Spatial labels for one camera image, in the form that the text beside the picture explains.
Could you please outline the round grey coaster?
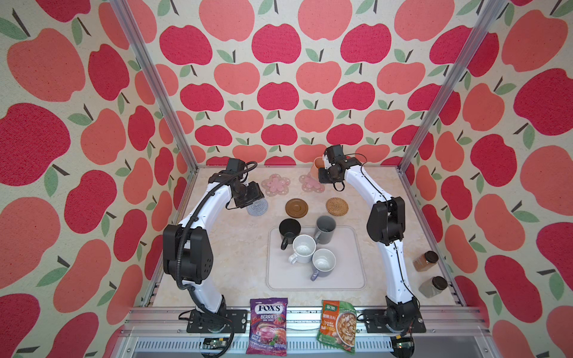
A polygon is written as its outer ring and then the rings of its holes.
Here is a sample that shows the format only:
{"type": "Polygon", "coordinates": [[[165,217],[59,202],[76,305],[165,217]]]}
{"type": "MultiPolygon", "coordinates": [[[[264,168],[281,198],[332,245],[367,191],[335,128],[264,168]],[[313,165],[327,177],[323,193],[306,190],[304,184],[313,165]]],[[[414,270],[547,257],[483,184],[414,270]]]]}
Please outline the round grey coaster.
{"type": "Polygon", "coordinates": [[[251,216],[262,216],[269,208],[268,201],[265,198],[261,198],[255,201],[253,204],[247,207],[247,212],[251,216]]]}

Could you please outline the pink flower silicone coaster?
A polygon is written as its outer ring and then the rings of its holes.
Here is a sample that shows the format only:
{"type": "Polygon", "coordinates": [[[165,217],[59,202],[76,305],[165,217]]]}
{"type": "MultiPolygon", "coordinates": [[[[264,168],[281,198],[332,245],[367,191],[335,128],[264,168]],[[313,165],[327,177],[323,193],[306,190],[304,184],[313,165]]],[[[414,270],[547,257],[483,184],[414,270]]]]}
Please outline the pink flower silicone coaster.
{"type": "Polygon", "coordinates": [[[301,189],[303,192],[325,192],[325,185],[319,183],[318,180],[313,178],[310,174],[301,175],[299,177],[299,182],[301,183],[301,189]]]}

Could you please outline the round woven rattan coaster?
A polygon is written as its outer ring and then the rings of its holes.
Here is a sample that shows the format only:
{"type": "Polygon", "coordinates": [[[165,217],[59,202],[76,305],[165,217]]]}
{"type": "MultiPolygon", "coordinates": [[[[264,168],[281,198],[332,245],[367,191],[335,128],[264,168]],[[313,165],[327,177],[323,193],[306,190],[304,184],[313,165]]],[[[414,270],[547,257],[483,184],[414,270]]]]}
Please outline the round woven rattan coaster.
{"type": "Polygon", "coordinates": [[[329,198],[325,203],[326,210],[331,216],[344,216],[349,212],[349,204],[342,198],[329,198]]]}

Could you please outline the round brown wooden coaster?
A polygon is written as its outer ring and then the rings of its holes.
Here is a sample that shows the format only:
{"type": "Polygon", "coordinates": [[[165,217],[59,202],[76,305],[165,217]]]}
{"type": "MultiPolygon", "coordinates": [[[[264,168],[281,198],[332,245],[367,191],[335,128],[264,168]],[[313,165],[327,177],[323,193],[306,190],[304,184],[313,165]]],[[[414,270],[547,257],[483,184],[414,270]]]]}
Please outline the round brown wooden coaster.
{"type": "Polygon", "coordinates": [[[291,218],[301,219],[308,213],[308,204],[301,198],[293,198],[286,203],[285,211],[291,218]]]}

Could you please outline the orange pink mug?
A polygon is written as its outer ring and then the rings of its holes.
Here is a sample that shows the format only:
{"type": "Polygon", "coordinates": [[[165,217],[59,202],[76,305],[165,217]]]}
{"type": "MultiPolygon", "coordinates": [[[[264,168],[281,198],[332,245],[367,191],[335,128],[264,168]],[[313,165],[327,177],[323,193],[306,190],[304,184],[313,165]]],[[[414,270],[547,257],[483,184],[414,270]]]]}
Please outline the orange pink mug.
{"type": "Polygon", "coordinates": [[[309,175],[312,179],[319,180],[319,170],[325,168],[325,163],[323,157],[317,157],[313,160],[310,168],[309,175]]]}

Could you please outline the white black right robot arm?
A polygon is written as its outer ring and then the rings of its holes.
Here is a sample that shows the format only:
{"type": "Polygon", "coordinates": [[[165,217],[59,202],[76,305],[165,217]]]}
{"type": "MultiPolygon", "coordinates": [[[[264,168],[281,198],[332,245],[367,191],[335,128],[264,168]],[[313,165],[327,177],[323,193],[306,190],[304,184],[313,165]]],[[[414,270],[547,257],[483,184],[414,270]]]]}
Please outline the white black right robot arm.
{"type": "Polygon", "coordinates": [[[335,163],[322,158],[319,167],[320,183],[342,183],[355,188],[370,208],[366,231],[376,243],[386,275],[386,305],[399,311],[418,311],[419,300],[410,288],[404,259],[405,203],[378,185],[354,158],[343,158],[335,163]]]}

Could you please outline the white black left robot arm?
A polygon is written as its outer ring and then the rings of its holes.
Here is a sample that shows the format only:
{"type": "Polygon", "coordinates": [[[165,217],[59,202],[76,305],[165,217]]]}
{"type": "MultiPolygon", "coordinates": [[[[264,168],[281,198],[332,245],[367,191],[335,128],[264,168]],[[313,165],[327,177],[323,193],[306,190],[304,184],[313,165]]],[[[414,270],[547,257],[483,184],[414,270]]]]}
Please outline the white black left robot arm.
{"type": "Polygon", "coordinates": [[[188,291],[198,310],[225,315],[225,299],[209,276],[214,256],[209,233],[221,211],[230,201],[245,208],[264,198],[258,183],[243,183],[237,178],[216,176],[193,211],[177,225],[167,225],[163,232],[164,272],[177,287],[188,291]]]}

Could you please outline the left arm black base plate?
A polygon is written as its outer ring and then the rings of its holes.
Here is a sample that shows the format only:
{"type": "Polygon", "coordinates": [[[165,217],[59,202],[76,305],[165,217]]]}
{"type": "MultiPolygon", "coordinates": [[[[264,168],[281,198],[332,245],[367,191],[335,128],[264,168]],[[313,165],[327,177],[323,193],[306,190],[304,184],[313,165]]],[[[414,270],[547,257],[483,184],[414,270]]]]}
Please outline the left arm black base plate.
{"type": "Polygon", "coordinates": [[[189,334],[244,334],[249,322],[249,311],[227,309],[225,315],[220,316],[201,310],[191,310],[186,320],[186,331],[189,334]]]}

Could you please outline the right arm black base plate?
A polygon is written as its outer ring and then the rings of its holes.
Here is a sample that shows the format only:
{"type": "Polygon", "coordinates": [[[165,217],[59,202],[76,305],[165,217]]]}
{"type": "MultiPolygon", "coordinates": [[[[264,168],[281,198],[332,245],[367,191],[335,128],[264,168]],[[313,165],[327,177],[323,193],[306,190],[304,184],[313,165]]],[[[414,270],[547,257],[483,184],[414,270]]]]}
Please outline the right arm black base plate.
{"type": "Polygon", "coordinates": [[[407,305],[388,307],[384,310],[364,310],[362,322],[369,334],[424,334],[424,319],[418,308],[407,305]]]}

